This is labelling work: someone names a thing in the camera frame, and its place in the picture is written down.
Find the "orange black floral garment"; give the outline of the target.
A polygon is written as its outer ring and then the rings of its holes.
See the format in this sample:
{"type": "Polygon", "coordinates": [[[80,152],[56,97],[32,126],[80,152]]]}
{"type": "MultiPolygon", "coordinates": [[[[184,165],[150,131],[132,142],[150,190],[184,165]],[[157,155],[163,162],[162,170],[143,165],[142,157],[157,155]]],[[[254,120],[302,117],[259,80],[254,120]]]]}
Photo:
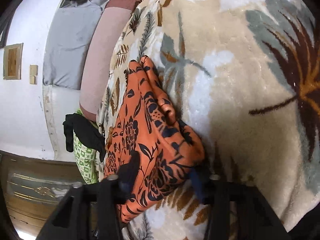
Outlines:
{"type": "Polygon", "coordinates": [[[176,117],[161,88],[156,68],[147,56],[132,60],[126,70],[127,88],[114,127],[108,134],[104,176],[116,174],[139,155],[133,189],[118,205],[128,223],[172,193],[191,169],[204,159],[201,139],[176,117]]]}

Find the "green white patterned cloth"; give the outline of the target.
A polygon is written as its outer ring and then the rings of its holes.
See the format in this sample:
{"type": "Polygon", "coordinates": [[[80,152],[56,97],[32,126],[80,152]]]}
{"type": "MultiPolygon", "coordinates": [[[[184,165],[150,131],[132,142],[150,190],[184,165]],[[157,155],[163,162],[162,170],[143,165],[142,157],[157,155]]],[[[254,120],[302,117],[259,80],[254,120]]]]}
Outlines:
{"type": "Polygon", "coordinates": [[[97,151],[85,145],[75,132],[73,132],[73,153],[78,170],[85,183],[97,183],[98,172],[95,167],[97,151]]]}

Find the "brown wooden ornate cabinet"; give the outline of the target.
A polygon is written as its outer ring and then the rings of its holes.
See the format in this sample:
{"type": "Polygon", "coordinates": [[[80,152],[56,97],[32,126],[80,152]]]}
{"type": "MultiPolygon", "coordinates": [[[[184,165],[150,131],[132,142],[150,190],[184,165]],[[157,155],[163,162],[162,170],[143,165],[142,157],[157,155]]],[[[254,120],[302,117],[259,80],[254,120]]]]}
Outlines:
{"type": "Polygon", "coordinates": [[[35,239],[72,184],[84,180],[76,163],[1,151],[1,187],[11,222],[22,239],[35,239]]]}

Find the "white padded headboard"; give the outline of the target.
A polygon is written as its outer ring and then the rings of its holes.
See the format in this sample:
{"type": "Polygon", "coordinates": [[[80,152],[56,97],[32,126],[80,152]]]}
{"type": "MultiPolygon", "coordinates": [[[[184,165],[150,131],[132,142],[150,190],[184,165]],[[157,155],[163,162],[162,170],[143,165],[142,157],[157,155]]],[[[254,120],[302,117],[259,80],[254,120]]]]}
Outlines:
{"type": "Polygon", "coordinates": [[[80,91],[53,85],[43,85],[42,92],[43,110],[54,151],[54,160],[74,162],[74,154],[66,150],[62,123],[65,121],[67,114],[73,114],[79,109],[80,91]]]}

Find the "beige leaf pattern blanket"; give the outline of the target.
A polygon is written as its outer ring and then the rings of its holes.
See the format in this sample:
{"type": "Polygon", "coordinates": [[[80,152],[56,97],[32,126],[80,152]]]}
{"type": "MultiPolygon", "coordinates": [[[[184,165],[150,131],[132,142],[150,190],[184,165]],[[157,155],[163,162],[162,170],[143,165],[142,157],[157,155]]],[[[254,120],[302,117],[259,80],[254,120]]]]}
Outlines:
{"type": "MultiPolygon", "coordinates": [[[[317,220],[307,220],[319,204],[318,12],[306,0],[141,0],[116,42],[98,111],[106,151],[129,62],[144,56],[202,141],[191,171],[255,186],[290,239],[318,238],[317,220]]],[[[204,239],[209,206],[191,171],[128,223],[119,217],[125,239],[204,239]]]]}

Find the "grey pillow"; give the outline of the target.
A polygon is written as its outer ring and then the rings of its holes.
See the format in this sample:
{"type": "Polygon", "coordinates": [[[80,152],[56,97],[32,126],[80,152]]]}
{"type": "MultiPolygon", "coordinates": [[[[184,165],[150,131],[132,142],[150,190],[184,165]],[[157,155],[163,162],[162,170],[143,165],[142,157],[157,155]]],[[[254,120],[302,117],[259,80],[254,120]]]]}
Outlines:
{"type": "Polygon", "coordinates": [[[62,0],[50,25],[43,84],[80,89],[91,39],[109,0],[62,0]]]}

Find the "pink bed sheet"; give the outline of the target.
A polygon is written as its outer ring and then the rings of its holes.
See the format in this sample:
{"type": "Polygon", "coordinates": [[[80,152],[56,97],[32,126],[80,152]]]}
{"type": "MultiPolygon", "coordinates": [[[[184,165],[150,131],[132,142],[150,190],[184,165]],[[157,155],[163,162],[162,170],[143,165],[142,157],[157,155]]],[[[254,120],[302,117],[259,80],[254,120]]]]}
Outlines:
{"type": "Polygon", "coordinates": [[[94,31],[80,87],[80,109],[88,120],[96,121],[108,83],[110,61],[116,42],[140,0],[110,0],[94,31]]]}

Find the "small beige wall socket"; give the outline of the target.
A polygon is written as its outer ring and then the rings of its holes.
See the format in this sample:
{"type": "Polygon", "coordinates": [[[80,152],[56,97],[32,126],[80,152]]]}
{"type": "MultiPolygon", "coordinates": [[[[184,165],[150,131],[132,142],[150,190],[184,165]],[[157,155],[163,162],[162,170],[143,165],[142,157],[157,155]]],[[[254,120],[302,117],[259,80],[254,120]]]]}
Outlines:
{"type": "Polygon", "coordinates": [[[31,64],[29,67],[29,83],[31,85],[37,84],[38,65],[31,64]]]}

